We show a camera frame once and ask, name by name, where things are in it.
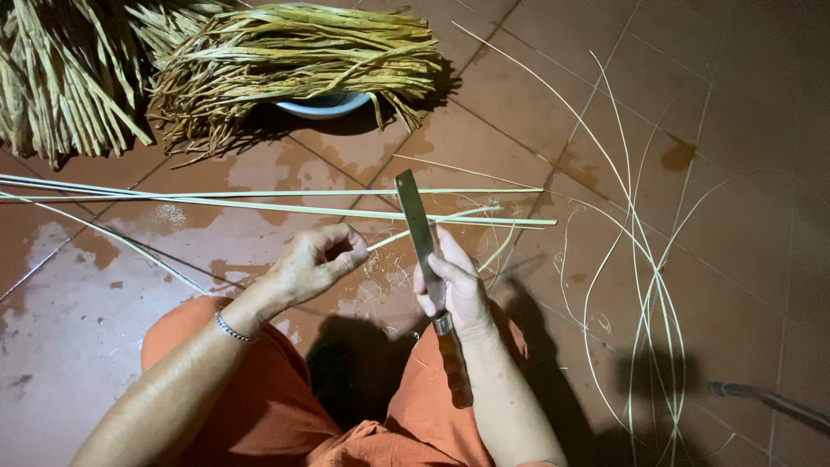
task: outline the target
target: orange clothing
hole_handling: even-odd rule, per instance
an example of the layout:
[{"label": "orange clothing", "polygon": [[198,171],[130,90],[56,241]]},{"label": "orange clothing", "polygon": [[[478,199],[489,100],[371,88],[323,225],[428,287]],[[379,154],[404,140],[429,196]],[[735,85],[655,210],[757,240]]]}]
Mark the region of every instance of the orange clothing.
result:
[{"label": "orange clothing", "polygon": [[[230,301],[197,297],[161,317],[144,338],[142,370],[210,323],[216,310]],[[521,332],[513,322],[502,324],[503,333],[514,338],[511,350],[524,363]],[[180,456],[181,464],[493,465],[472,408],[452,406],[432,327],[409,357],[386,421],[382,425],[364,421],[345,434],[312,395],[305,362],[281,332],[267,325],[251,345],[193,443]]]}]

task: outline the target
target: tile floor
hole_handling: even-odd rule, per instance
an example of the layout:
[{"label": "tile floor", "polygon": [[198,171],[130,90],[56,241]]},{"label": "tile floor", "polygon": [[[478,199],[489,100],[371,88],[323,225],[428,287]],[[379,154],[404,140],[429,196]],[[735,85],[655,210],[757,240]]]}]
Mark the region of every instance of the tile floor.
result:
[{"label": "tile floor", "polygon": [[[407,2],[324,3],[382,9]],[[411,135],[400,121],[378,131],[371,110],[361,109],[348,123],[283,118],[290,133],[279,140],[176,171],[169,167],[179,158],[140,145],[120,159],[75,158],[59,173],[0,148],[0,171],[158,192],[390,188],[394,175],[410,168],[422,187],[506,187],[393,157],[400,154],[544,186],[553,193],[437,195],[425,204],[444,214],[497,199],[509,216],[560,221],[545,231],[517,232],[484,279],[494,297],[518,303],[510,309],[538,363],[529,378],[546,385],[543,404],[553,401],[555,418],[568,421],[559,424],[563,444],[578,452],[600,443],[609,465],[625,465],[631,455],[621,423],[628,426],[630,409],[642,441],[640,465],[655,465],[670,420],[665,400],[675,393],[670,381],[654,382],[642,329],[637,338],[637,285],[644,294],[652,265],[636,253],[641,277],[635,280],[626,236],[608,255],[619,234],[612,221],[631,226],[620,188],[620,180],[628,183],[628,159],[643,225],[634,235],[638,244],[660,257],[676,235],[666,261],[655,261],[671,292],[668,322],[679,325],[685,352],[686,374],[677,383],[686,387],[677,463],[825,465],[830,441],[818,432],[759,403],[706,391],[706,381],[740,382],[830,410],[830,347],[823,337],[830,332],[830,208],[823,201],[830,199],[830,132],[822,125],[830,121],[830,86],[823,79],[830,61],[821,46],[828,39],[821,2],[412,3],[413,13],[430,21],[461,87]],[[539,73],[593,135],[529,73],[450,21],[489,37]],[[373,195],[278,202],[398,209],[394,199]],[[53,205],[150,246],[201,287],[228,295],[266,271],[294,232],[340,220],[159,201]],[[138,377],[144,332],[194,291],[59,214],[0,204],[0,216],[2,464],[64,465]],[[403,227],[345,220],[372,241]],[[480,261],[507,235],[502,228],[452,231]],[[405,342],[420,318],[408,281],[414,263],[408,242],[392,243],[275,324],[304,355],[333,315],[367,322],[384,341]],[[516,301],[516,291],[525,300]],[[680,339],[673,330],[667,337],[660,303],[645,302],[657,319],[653,357],[667,377],[672,361],[680,368]],[[575,428],[580,420],[589,431]]]}]

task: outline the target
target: knife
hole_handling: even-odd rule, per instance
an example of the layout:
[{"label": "knife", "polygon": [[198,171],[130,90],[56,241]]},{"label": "knife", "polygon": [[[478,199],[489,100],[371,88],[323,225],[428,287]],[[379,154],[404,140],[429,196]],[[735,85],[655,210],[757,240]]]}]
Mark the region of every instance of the knife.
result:
[{"label": "knife", "polygon": [[413,240],[417,260],[421,265],[423,281],[427,285],[427,295],[435,303],[437,310],[435,316],[430,319],[435,328],[435,334],[438,336],[438,351],[444,360],[444,371],[447,373],[447,385],[452,394],[452,405],[457,409],[464,409],[472,406],[470,377],[467,375],[464,355],[461,353],[461,342],[452,325],[452,316],[444,306],[444,281],[432,271],[427,261],[430,253],[435,253],[435,241],[432,238],[432,229],[427,221],[427,215],[423,211],[421,195],[417,191],[413,172],[407,170],[395,177],[395,187],[398,189],[398,199],[401,201],[403,215],[409,226],[409,236]]}]

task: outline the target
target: white bowl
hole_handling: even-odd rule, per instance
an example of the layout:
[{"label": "white bowl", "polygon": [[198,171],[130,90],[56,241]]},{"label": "white bowl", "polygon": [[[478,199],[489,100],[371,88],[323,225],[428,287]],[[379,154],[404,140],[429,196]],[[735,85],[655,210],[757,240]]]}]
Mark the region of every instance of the white bowl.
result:
[{"label": "white bowl", "polygon": [[309,120],[328,120],[344,116],[369,101],[369,94],[349,92],[330,94],[310,99],[291,99],[275,102],[277,107],[290,114]]}]

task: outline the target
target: wooden knife handle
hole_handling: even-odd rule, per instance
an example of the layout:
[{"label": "wooden knife handle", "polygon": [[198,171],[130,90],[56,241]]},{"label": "wooden knife handle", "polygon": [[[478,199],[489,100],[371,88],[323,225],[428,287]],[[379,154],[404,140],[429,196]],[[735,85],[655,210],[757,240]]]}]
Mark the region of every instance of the wooden knife handle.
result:
[{"label": "wooden knife handle", "polygon": [[461,342],[458,340],[456,329],[452,325],[449,313],[434,323],[438,336],[438,351],[444,360],[444,371],[447,373],[447,385],[452,394],[452,405],[457,409],[466,409],[472,406],[472,388],[470,377],[466,372],[464,355],[461,353]]}]

